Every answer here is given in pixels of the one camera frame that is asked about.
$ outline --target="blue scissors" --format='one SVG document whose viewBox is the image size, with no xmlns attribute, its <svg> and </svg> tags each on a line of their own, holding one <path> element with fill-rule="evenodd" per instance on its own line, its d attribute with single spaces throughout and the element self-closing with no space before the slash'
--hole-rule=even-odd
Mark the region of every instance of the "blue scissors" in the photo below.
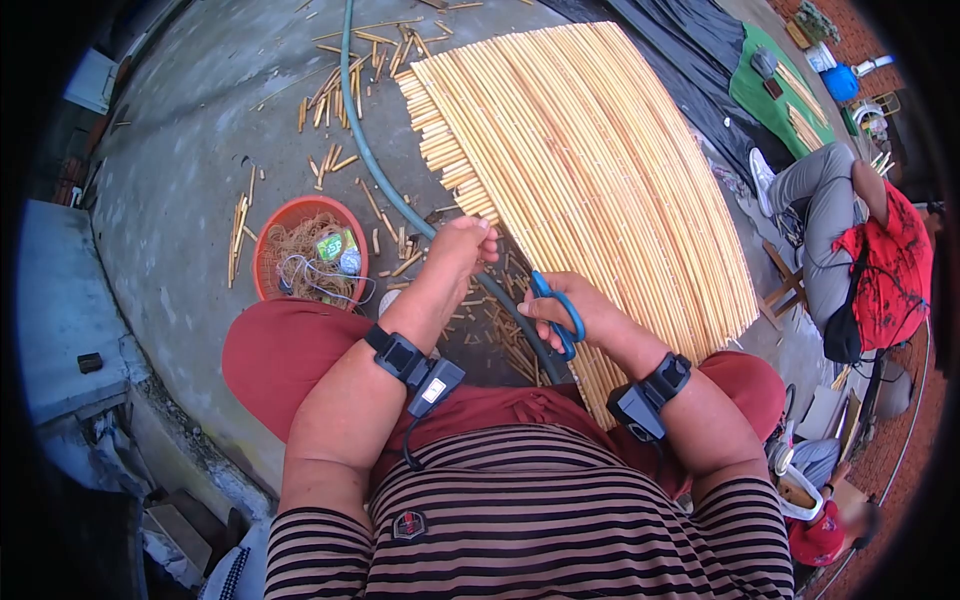
<svg viewBox="0 0 960 600">
<path fill-rule="evenodd" d="M 569 331 L 566 327 L 552 321 L 550 322 L 550 327 L 553 328 L 554 333 L 560 336 L 560 341 L 564 344 L 564 360 L 573 360 L 577 355 L 577 350 L 573 347 L 573 344 L 583 342 L 584 338 L 587 337 L 587 333 L 584 331 L 584 322 L 580 319 L 580 313 L 573 307 L 573 302 L 566 297 L 566 294 L 563 292 L 554 292 L 550 289 L 550 286 L 547 284 L 546 279 L 540 274 L 540 271 L 531 272 L 530 289 L 534 291 L 534 298 L 552 298 L 557 300 L 564 306 L 567 314 L 570 315 L 573 328 L 576 330 L 575 332 Z"/>
</svg>

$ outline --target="hand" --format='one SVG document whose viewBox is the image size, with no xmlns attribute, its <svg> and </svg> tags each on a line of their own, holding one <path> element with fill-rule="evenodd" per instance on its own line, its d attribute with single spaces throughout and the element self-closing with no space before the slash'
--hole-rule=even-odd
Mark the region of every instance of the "hand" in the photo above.
<svg viewBox="0 0 960 600">
<path fill-rule="evenodd" d="M 847 478 L 847 475 L 850 474 L 851 464 L 847 461 L 842 461 L 837 464 L 833 469 L 833 475 L 830 477 L 831 484 L 836 487 L 836 484 L 843 481 Z"/>
<path fill-rule="evenodd" d="M 636 327 L 613 302 L 604 296 L 600 290 L 596 289 L 585 277 L 576 273 L 543 273 L 550 289 L 557 292 L 563 292 L 573 303 L 573 306 L 580 313 L 580 319 L 584 322 L 584 330 L 587 337 L 585 341 L 591 346 L 603 347 L 611 336 L 615 336 L 618 330 L 622 331 L 624 327 Z M 537 333 L 540 338 L 550 344 L 554 350 L 563 354 L 564 345 L 550 324 L 552 321 L 556 324 L 566 327 L 573 331 L 573 321 L 569 313 L 558 300 L 552 298 L 534 298 L 533 290 L 527 290 L 523 296 L 523 303 L 516 307 L 524 317 L 537 319 Z"/>
<path fill-rule="evenodd" d="M 469 277 L 496 262 L 496 229 L 486 219 L 458 217 L 437 231 L 417 280 L 427 281 L 438 294 L 459 304 L 467 295 Z"/>
</svg>

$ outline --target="brown striped shirt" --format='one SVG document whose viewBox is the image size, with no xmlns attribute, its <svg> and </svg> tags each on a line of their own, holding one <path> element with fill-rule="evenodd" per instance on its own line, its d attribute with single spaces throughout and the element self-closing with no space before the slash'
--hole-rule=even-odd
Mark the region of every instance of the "brown striped shirt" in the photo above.
<svg viewBox="0 0 960 600">
<path fill-rule="evenodd" d="M 266 598 L 793 595 L 769 481 L 724 483 L 686 516 L 643 473 L 546 424 L 445 438 L 417 456 L 425 470 L 401 462 L 375 492 L 372 535 L 325 509 L 278 516 Z"/>
</svg>

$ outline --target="wooden stool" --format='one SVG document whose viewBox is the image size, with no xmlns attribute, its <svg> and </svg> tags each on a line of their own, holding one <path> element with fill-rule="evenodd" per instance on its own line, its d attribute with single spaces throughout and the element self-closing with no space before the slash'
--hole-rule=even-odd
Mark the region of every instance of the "wooden stool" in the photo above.
<svg viewBox="0 0 960 600">
<path fill-rule="evenodd" d="M 804 310 L 806 310 L 804 269 L 800 268 L 796 273 L 791 271 L 790 267 L 783 262 L 783 259 L 780 257 L 777 249 L 774 248 L 774 245 L 767 240 L 763 240 L 763 249 L 767 251 L 767 253 L 770 255 L 770 258 L 773 259 L 774 264 L 777 265 L 777 269 L 780 271 L 780 275 L 783 277 L 783 284 L 773 293 L 768 294 L 766 298 L 757 296 L 756 304 L 759 306 L 760 312 L 763 313 L 763 316 L 766 317 L 770 323 L 777 328 L 777 331 L 783 331 L 783 324 L 780 323 L 780 315 L 796 306 L 799 302 L 803 302 Z M 780 302 L 783 297 L 790 292 L 790 290 L 793 290 L 793 296 L 781 304 L 780 307 L 776 307 L 777 303 Z"/>
</svg>

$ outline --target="red skirt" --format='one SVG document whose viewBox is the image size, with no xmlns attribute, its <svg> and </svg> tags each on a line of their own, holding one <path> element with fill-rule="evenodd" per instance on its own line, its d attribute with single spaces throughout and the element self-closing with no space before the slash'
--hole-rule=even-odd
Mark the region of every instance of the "red skirt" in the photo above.
<svg viewBox="0 0 960 600">
<path fill-rule="evenodd" d="M 224 342 L 223 372 L 236 398 L 286 442 L 290 424 L 307 393 L 370 329 L 372 321 L 313 300 L 280 299 L 254 304 L 233 324 Z M 712 354 L 698 368 L 736 404 L 756 436 L 765 440 L 780 419 L 783 381 L 765 361 L 743 352 Z M 440 438 L 509 423 L 554 423 L 579 431 L 632 468 L 654 477 L 657 452 L 626 428 L 605 432 L 579 402 L 573 384 L 543 388 L 481 388 L 461 385 L 414 429 L 410 449 Z M 404 411 L 371 472 L 374 490 L 400 457 L 411 421 Z M 671 497 L 690 489 L 690 478 L 664 444 L 658 483 Z"/>
</svg>

